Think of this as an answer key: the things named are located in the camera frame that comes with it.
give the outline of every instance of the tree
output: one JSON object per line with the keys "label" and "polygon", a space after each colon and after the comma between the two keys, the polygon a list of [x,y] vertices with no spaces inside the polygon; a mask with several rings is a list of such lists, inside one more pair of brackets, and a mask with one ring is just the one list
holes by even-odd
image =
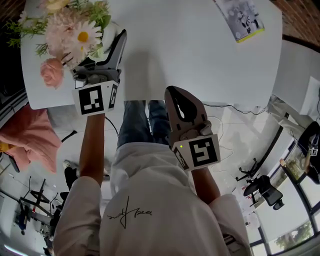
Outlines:
{"label": "tree", "polygon": [[280,236],[276,241],[276,245],[283,250],[289,249],[312,236],[310,221],[302,224],[296,230]]}

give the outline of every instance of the white table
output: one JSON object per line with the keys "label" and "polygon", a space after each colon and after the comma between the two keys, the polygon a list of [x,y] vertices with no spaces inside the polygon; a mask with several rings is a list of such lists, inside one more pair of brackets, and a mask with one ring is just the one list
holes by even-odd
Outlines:
{"label": "white table", "polygon": [[[282,45],[282,14],[268,0],[254,0],[265,31],[236,43],[212,0],[109,0],[112,20],[127,30],[122,58],[122,97],[163,99],[169,85],[202,101],[265,106],[271,95]],[[25,10],[38,12],[38,0]],[[35,55],[44,38],[22,40],[21,62],[33,109],[73,104],[74,81],[66,70],[63,85],[44,85]]]}

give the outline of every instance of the brick wall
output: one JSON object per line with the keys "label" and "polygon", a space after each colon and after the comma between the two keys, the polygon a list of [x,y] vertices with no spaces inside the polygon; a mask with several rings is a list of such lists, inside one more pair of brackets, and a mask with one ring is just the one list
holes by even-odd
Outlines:
{"label": "brick wall", "polygon": [[312,0],[272,0],[272,2],[282,11],[284,35],[320,47],[320,11]]}

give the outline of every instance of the artificial flower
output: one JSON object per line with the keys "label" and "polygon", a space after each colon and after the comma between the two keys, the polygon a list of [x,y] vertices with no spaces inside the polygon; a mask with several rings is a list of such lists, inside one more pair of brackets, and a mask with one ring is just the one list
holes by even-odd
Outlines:
{"label": "artificial flower", "polygon": [[80,20],[80,14],[71,8],[63,8],[48,17],[45,41],[49,54],[62,58],[65,45],[70,43],[76,24]]}
{"label": "artificial flower", "polygon": [[69,0],[46,0],[45,7],[48,11],[56,12],[69,3]]}
{"label": "artificial flower", "polygon": [[79,64],[88,53],[101,43],[99,39],[102,33],[98,32],[101,28],[95,27],[96,22],[84,23],[79,22],[76,29],[73,31],[73,36],[70,42],[66,44],[66,52],[70,53],[69,58],[72,58],[73,64]]}
{"label": "artificial flower", "polygon": [[27,20],[27,12],[25,10],[23,10],[20,14],[20,19],[18,20],[18,22],[20,24],[25,23],[25,21]]}
{"label": "artificial flower", "polygon": [[41,64],[40,74],[46,86],[57,89],[64,78],[64,67],[61,60],[49,58]]}

